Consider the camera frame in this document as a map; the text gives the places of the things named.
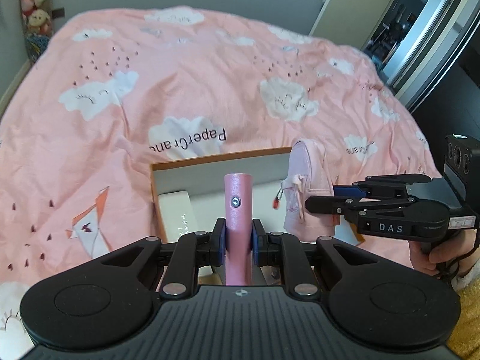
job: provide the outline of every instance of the finger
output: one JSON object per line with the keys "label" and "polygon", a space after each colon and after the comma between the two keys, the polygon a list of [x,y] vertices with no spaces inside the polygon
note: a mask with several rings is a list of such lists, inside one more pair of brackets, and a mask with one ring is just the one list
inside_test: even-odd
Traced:
{"label": "finger", "polygon": [[438,270],[437,269],[425,269],[425,268],[418,268],[418,269],[415,269],[416,271],[419,271],[419,272],[422,272],[424,274],[427,274],[429,276],[435,276],[436,274],[438,274]]}
{"label": "finger", "polygon": [[417,270],[426,273],[435,272],[436,264],[429,261],[428,255],[422,252],[420,244],[418,242],[409,242],[410,248],[410,261],[412,266]]}
{"label": "finger", "polygon": [[431,263],[444,263],[462,254],[468,253],[474,243],[471,231],[462,231],[457,236],[435,247],[429,254]]}

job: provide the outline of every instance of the door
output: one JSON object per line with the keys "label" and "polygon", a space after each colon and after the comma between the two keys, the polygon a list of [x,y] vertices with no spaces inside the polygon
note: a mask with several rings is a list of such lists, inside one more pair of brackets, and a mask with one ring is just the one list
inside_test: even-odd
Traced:
{"label": "door", "polygon": [[361,49],[393,0],[326,0],[310,35]]}

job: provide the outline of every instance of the zipper pull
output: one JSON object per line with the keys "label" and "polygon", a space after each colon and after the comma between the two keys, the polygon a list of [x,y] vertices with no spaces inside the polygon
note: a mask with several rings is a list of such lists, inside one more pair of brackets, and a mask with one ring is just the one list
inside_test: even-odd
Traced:
{"label": "zipper pull", "polygon": [[274,210],[278,209],[278,206],[280,205],[280,200],[282,199],[283,196],[283,189],[280,187],[280,189],[277,192],[277,195],[275,196],[275,199],[273,199],[273,204],[272,207]]}

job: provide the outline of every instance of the cardboard box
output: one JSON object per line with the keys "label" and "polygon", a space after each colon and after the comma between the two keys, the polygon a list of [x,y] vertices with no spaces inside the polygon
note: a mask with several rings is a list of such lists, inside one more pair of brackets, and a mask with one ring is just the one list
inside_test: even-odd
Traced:
{"label": "cardboard box", "polygon": [[[217,218],[225,217],[224,175],[229,173],[253,176],[253,218],[262,221],[266,232],[284,231],[285,200],[280,202],[277,210],[273,209],[272,203],[281,181],[287,177],[290,150],[290,147],[284,147],[153,163],[152,195],[162,241],[176,242],[180,234],[170,236],[170,239],[167,237],[158,196],[187,191],[198,230],[211,232]],[[335,229],[335,237],[352,245],[363,241],[343,217]]]}

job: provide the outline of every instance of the circular pad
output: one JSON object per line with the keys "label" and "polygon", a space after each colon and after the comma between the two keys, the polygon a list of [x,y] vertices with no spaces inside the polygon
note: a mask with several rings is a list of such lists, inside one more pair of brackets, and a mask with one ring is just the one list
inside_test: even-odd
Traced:
{"label": "circular pad", "polygon": [[370,300],[380,310],[392,314],[411,314],[427,301],[422,290],[406,283],[382,283],[370,292]]}
{"label": "circular pad", "polygon": [[20,313],[35,344],[62,350],[95,350],[137,333],[152,314],[152,296],[117,266],[75,269],[30,288]]}
{"label": "circular pad", "polygon": [[356,339],[398,350],[444,343],[460,315],[458,295],[445,283],[394,263],[344,271],[328,295],[328,308]]}
{"label": "circular pad", "polygon": [[102,287],[80,284],[61,290],[55,297],[55,306],[72,317],[97,314],[110,303],[110,293]]}

